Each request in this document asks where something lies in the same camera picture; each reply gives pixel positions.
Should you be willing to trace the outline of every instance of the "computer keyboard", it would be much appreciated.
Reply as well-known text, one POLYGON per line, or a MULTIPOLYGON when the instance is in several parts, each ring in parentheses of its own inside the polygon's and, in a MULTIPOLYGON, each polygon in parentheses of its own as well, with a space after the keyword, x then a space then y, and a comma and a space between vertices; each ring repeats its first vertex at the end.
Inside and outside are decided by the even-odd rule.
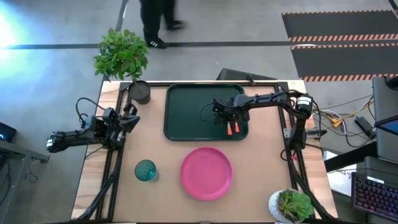
POLYGON ((398 187, 355 172, 351 175, 351 201, 354 208, 397 222, 398 187))

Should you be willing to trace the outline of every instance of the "white pot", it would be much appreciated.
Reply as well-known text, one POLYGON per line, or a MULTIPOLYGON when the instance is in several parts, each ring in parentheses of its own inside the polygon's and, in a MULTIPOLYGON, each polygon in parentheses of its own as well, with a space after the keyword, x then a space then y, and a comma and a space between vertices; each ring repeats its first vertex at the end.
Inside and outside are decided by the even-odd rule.
MULTIPOLYGON (((294 190, 294 189, 289 189, 289 190, 291 190, 291 191, 293 191, 293 192, 297 192, 297 193, 299 193, 298 191, 296 191, 296 190, 294 190)), ((279 195, 280 195, 280 193, 282 193, 282 192, 284 192, 285 190, 279 190, 279 191, 277 191, 277 192, 275 192, 274 194, 272 194, 271 195, 271 197, 269 198, 269 201, 268 201, 268 208, 269 208, 269 211, 271 212, 271 214, 272 214, 272 216, 276 219, 276 220, 278 220, 278 221, 280 221, 280 222, 283 222, 283 223, 292 223, 292 221, 290 221, 290 220, 288 220, 287 218, 285 218, 283 215, 282 215, 282 213, 279 211, 279 209, 278 209, 278 199, 279 199, 279 195)))

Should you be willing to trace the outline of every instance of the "floor mat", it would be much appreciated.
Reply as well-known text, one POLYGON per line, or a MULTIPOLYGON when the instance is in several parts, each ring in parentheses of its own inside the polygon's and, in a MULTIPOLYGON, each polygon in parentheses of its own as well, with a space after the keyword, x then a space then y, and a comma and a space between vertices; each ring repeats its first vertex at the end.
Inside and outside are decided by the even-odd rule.
POLYGON ((282 18, 292 42, 398 39, 391 10, 292 12, 282 18))
POLYGON ((305 82, 370 80, 398 76, 398 43, 291 47, 305 82))

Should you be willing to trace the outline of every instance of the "black pot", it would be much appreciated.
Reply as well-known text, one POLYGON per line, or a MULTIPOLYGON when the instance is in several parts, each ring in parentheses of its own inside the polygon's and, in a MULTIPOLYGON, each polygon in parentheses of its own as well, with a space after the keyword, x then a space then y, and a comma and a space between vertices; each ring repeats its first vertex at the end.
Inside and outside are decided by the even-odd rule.
POLYGON ((137 101, 137 103, 144 105, 150 102, 150 86, 147 82, 139 80, 132 82, 129 87, 129 96, 137 101))

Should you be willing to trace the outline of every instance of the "person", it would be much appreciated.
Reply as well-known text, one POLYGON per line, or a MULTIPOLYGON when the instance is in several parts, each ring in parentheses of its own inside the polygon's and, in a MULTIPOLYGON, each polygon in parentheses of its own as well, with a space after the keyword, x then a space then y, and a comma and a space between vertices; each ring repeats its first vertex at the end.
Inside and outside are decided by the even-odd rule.
POLYGON ((166 49, 168 45, 159 38, 160 18, 164 16, 167 30, 179 30, 184 22, 175 20, 175 0, 140 0, 144 38, 148 47, 166 49))

